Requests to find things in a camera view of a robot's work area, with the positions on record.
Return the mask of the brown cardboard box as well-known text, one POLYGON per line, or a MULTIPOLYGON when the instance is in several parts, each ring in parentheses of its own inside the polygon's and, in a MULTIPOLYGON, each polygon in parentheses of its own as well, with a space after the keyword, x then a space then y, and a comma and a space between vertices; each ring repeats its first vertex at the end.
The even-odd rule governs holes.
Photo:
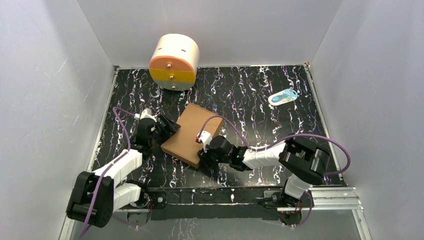
POLYGON ((202 145, 196 142, 202 126, 215 113, 189 103, 177 120, 180 129, 161 145, 164 153, 194 167, 200 167, 198 151, 202 145))

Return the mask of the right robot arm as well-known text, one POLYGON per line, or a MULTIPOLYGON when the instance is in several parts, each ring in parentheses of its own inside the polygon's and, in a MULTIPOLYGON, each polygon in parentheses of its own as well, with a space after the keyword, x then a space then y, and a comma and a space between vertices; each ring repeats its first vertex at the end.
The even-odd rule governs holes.
POLYGON ((262 149, 236 146, 225 137, 212 137, 206 131, 195 141, 202 146, 197 152, 200 165, 213 175, 219 172, 220 164, 228 164, 239 172, 269 166, 283 166, 289 170, 292 174, 281 193, 265 195, 261 201, 271 207, 295 207, 312 186, 322 185, 331 158, 327 148, 299 134, 262 149))

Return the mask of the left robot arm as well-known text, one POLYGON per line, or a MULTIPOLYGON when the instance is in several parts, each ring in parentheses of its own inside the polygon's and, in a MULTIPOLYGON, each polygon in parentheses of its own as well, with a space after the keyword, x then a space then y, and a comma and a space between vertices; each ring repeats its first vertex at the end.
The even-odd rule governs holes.
POLYGON ((103 228, 113 214, 128 205, 144 208, 152 203, 146 184, 126 177, 142 166, 181 126, 163 114, 137 114, 133 135, 124 130, 127 146, 114 160, 92 172, 81 172, 75 181, 66 208, 69 219, 103 228))

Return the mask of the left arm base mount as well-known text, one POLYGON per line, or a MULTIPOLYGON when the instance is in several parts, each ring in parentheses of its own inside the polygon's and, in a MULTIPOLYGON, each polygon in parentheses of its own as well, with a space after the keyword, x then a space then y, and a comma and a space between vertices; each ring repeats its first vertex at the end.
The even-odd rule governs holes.
POLYGON ((146 225, 153 212, 164 210, 167 204, 167 193, 164 191, 142 192, 136 202, 128 203, 118 209, 112 218, 133 228, 141 228, 146 225))

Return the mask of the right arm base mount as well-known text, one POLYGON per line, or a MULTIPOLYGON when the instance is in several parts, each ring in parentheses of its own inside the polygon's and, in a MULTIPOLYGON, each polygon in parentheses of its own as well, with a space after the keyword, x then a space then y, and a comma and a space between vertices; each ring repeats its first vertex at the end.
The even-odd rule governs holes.
POLYGON ((273 191, 266 190, 263 192, 263 197, 257 200, 257 204, 268 208, 268 209, 277 209, 278 219, 280 222, 287 227, 296 228, 300 227, 309 220, 312 209, 314 207, 314 201, 312 198, 312 193, 310 190, 305 191, 301 194, 300 198, 294 198, 284 191, 273 191), (303 197, 306 195, 304 200, 308 200, 309 207, 305 217, 302 215, 302 209, 304 207, 303 197))

